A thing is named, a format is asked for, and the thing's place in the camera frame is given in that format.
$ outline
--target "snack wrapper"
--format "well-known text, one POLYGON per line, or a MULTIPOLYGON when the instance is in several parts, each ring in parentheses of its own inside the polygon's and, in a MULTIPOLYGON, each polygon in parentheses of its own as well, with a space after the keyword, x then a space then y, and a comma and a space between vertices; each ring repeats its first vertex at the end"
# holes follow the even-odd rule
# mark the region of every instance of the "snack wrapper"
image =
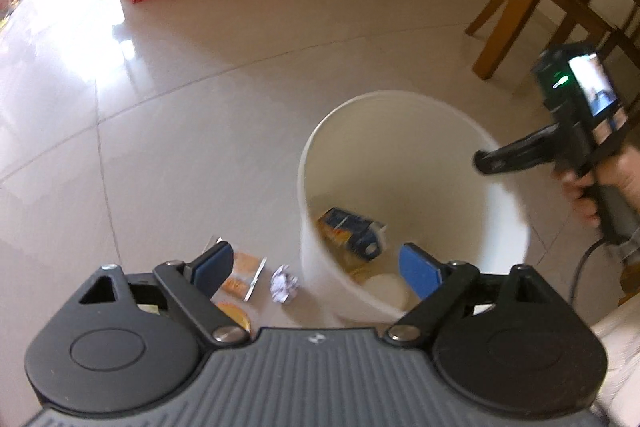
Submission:
POLYGON ((379 256, 386 247, 386 225, 348 210, 332 208, 318 219, 322 236, 342 249, 341 263, 350 271, 379 256))
POLYGON ((280 266, 271 277, 271 299, 280 304, 288 303, 298 294, 298 277, 289 271, 289 265, 280 266))
POLYGON ((234 252, 234 268, 220 287, 230 295, 248 301, 266 262, 266 257, 260 259, 248 253, 234 252))

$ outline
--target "white fabric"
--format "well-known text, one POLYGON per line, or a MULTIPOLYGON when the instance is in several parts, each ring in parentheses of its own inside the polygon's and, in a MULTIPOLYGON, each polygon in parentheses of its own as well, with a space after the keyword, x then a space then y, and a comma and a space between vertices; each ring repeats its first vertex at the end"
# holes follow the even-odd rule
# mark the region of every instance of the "white fabric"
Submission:
POLYGON ((609 368, 594 411, 619 427, 640 426, 640 295, 594 325, 607 350, 609 368))

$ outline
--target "blue juice carton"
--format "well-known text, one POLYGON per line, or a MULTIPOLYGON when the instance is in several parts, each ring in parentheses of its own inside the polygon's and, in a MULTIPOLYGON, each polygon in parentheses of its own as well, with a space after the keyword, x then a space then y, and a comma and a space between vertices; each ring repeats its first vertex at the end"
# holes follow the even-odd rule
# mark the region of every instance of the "blue juice carton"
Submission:
POLYGON ((318 219, 322 236, 342 252, 338 261, 347 271, 379 256, 386 248, 386 225, 348 210, 332 208, 318 219))

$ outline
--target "black cable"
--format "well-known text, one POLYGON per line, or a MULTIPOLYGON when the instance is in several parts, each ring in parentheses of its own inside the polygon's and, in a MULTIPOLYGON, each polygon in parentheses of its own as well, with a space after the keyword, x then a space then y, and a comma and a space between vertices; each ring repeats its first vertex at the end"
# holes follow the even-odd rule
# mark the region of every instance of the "black cable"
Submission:
POLYGON ((582 274, 582 268, 584 268, 587 259, 591 256, 591 254, 596 250, 597 247, 604 245, 604 238, 600 238, 593 245, 591 245, 587 250, 582 254, 580 261, 578 262, 578 266, 575 267, 574 271, 574 280, 569 287, 569 304, 571 307, 575 307, 575 291, 578 288, 578 281, 580 280, 580 275, 582 274))

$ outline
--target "trash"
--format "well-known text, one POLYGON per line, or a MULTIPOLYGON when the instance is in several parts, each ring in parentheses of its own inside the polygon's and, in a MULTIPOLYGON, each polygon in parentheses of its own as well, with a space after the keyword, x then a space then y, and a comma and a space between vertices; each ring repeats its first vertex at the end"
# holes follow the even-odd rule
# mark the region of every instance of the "trash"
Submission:
POLYGON ((225 292, 248 301, 266 262, 266 258, 260 259, 247 253, 234 252, 233 271, 220 287, 225 292))
POLYGON ((280 266, 271 277, 271 298, 284 304, 298 294, 298 277, 290 274, 289 265, 280 266))
POLYGON ((332 208, 318 219, 322 235, 344 250, 338 254, 342 267, 351 271, 379 256, 386 247, 386 226, 348 210, 332 208))
POLYGON ((355 270, 351 270, 349 272, 349 277, 351 277, 351 280, 353 280, 353 282, 356 282, 358 284, 364 283, 372 275, 373 274, 369 269, 369 266, 367 266, 366 264, 361 265, 357 267, 355 270))
POLYGON ((240 307, 231 302, 218 302, 216 307, 222 311, 227 317, 235 321, 238 326, 244 328, 251 333, 251 321, 249 315, 240 307))

